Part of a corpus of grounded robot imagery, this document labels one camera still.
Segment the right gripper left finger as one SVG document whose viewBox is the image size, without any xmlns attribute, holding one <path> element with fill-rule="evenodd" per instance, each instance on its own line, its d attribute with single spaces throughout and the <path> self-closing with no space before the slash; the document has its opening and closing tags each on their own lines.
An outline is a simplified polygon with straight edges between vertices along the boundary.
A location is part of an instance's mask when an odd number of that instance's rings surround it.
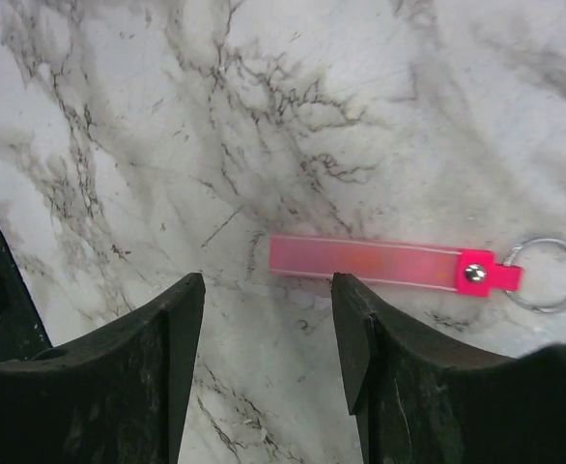
<svg viewBox="0 0 566 464">
<path fill-rule="evenodd" d="M 156 298 L 31 361 L 0 362 L 0 463 L 174 463 L 205 283 Z"/>
</svg>

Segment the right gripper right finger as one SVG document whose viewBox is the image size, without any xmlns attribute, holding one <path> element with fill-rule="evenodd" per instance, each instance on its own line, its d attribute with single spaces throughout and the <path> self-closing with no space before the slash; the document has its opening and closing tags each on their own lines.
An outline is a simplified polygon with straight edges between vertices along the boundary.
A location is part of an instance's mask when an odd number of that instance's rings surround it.
<svg viewBox="0 0 566 464">
<path fill-rule="evenodd" d="M 566 344 L 508 358 L 451 338 L 353 275 L 331 284 L 367 463 L 566 463 Z"/>
</svg>

